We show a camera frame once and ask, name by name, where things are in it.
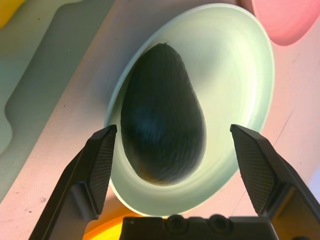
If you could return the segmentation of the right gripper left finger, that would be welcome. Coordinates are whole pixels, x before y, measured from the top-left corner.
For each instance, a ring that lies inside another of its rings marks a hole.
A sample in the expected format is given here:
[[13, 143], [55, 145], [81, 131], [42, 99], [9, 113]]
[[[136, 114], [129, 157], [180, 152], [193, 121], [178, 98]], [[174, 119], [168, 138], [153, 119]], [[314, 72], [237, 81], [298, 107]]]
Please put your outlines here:
[[62, 172], [31, 240], [81, 240], [102, 214], [111, 177], [116, 125], [95, 132]]

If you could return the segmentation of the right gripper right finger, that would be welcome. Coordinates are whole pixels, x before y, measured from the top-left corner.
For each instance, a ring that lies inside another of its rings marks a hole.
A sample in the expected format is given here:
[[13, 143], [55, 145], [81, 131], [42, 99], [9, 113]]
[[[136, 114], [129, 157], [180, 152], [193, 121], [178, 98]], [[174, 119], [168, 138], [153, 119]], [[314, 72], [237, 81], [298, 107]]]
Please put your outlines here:
[[242, 181], [256, 214], [280, 240], [318, 240], [320, 204], [297, 171], [267, 138], [246, 127], [230, 127]]

